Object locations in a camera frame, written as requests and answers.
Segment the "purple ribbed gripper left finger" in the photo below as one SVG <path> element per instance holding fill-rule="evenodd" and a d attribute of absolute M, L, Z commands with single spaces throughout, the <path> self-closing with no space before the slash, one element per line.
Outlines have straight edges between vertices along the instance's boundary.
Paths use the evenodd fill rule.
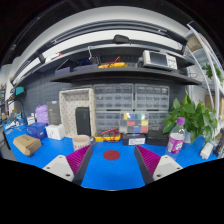
<path fill-rule="evenodd" d="M 44 167 L 44 170 L 69 182 L 81 185 L 92 154 L 93 145 L 90 144 L 68 156 L 58 155 Z"/>

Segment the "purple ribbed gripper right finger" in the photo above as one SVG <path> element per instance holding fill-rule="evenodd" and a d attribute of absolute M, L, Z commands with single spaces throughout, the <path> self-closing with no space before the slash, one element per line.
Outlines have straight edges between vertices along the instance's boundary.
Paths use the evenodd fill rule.
<path fill-rule="evenodd" d="M 134 155 L 145 184 L 160 180 L 182 169 L 170 156 L 159 156 L 140 145 L 135 146 Z"/>

